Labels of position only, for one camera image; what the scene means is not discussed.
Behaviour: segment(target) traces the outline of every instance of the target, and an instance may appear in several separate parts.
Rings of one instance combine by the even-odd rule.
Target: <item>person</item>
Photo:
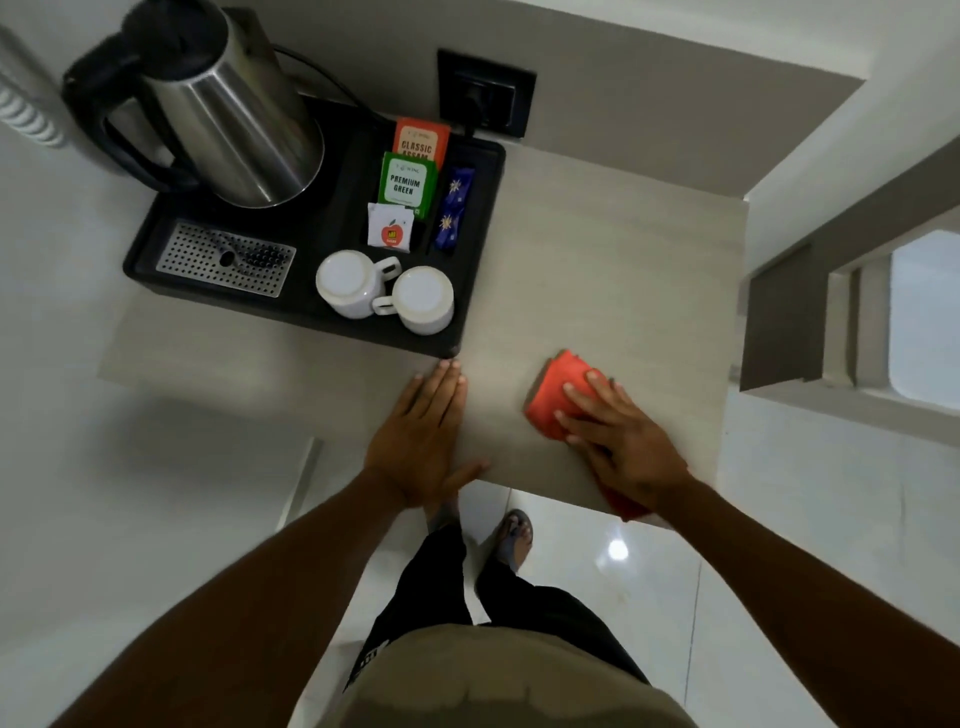
[[[829,717],[960,725],[960,648],[727,503],[622,386],[588,380],[596,400],[567,395],[589,420],[557,415],[569,444],[702,554]],[[477,578],[492,625],[471,625],[455,495],[488,463],[451,468],[467,392],[457,362],[415,377],[345,490],[174,606],[55,725],[286,726],[368,559],[414,507],[430,533],[324,725],[692,725],[584,604],[516,574],[535,541],[522,513]]]

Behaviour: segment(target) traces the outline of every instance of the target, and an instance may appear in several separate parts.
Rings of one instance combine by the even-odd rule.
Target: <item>white coiled cord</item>
[[[0,68],[0,121],[45,147],[63,144],[63,131],[52,118],[31,103]]]

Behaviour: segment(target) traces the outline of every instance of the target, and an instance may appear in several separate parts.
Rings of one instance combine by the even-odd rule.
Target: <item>perforated metal plate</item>
[[[156,269],[275,299],[296,248],[178,221]]]

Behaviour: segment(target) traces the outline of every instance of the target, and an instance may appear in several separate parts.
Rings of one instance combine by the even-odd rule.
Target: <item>white tile floor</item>
[[[343,488],[360,449],[328,447],[304,508]],[[718,487],[794,543],[960,642],[960,450],[731,390]],[[483,540],[523,508],[535,545],[521,575],[570,591],[604,619],[651,682],[702,726],[830,725],[750,617],[675,533],[475,483],[462,496],[468,606]],[[334,646],[304,694],[307,724],[342,688],[373,619],[426,533],[408,512],[374,554]],[[628,556],[608,548],[622,540]]]

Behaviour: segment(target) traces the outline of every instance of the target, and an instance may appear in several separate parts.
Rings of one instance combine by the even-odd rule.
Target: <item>beige table top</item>
[[[526,422],[547,357],[569,348],[623,382],[712,480],[732,360],[746,205],[509,146],[464,335],[462,456],[486,480],[606,511],[585,467]],[[432,360],[139,291],[100,376],[326,441],[366,440]]]

